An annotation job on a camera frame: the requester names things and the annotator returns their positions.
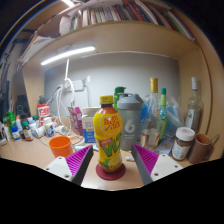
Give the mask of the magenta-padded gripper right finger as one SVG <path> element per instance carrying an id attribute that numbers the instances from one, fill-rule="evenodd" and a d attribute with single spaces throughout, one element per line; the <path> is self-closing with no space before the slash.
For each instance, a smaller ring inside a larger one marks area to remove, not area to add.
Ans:
<path id="1" fill-rule="evenodd" d="M 182 169 L 182 166 L 167 154 L 158 155 L 136 144 L 132 146 L 131 154 L 136 162 L 144 185 Z"/>

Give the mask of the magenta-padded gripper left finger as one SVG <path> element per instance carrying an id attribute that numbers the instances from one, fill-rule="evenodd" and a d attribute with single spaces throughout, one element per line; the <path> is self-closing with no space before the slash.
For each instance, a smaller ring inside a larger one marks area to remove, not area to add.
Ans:
<path id="1" fill-rule="evenodd" d="M 92 157 L 93 147 L 89 145 L 68 157 L 57 157 L 44 170 L 76 185 L 81 185 Z"/>

